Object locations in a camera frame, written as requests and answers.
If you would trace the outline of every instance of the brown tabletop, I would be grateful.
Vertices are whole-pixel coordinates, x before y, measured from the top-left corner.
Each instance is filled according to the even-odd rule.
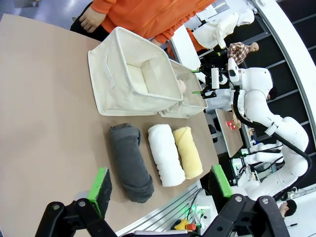
[[[104,117],[98,114],[87,52],[98,41],[35,20],[4,15],[0,23],[0,227],[5,236],[34,236],[51,201],[69,204],[89,190],[99,167],[111,171],[106,221],[118,231],[178,196],[218,158],[203,113],[190,119]],[[110,126],[132,123],[142,131],[140,150],[155,192],[129,201],[112,167]],[[147,130],[167,123],[190,126],[203,174],[177,187],[161,185]],[[80,232],[76,236],[88,236]]]
[[[243,146],[239,129],[232,130],[226,124],[226,121],[233,120],[233,113],[219,109],[216,109],[215,112],[222,129],[228,155],[229,157],[233,157]]]

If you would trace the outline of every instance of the towel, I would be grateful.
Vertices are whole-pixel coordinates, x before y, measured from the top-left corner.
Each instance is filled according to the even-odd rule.
[[[128,198],[145,203],[152,196],[154,186],[139,151],[139,129],[123,123],[110,128],[110,138],[116,171]]]
[[[173,132],[173,136],[181,156],[186,178],[193,179],[202,174],[202,163],[193,141],[191,128],[181,127]]]
[[[148,140],[154,161],[164,187],[181,184],[185,179],[179,162],[177,147],[168,124],[157,124],[149,128]]]

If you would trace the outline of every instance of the yellow rolled towel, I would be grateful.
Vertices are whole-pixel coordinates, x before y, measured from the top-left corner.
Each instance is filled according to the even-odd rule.
[[[193,179],[202,174],[202,163],[194,144],[191,128],[181,127],[173,131],[174,140],[182,160],[182,167],[187,179]]]

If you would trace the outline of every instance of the white rolled towel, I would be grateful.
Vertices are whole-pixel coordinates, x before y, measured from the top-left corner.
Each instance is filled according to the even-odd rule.
[[[179,162],[178,150],[168,124],[157,124],[148,129],[148,140],[164,187],[181,184],[185,173]]]

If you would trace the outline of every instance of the gray rolled towel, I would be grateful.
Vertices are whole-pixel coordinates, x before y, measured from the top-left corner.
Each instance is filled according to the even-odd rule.
[[[116,171],[128,198],[145,203],[152,196],[154,186],[139,151],[139,129],[122,123],[110,128],[110,138]]]

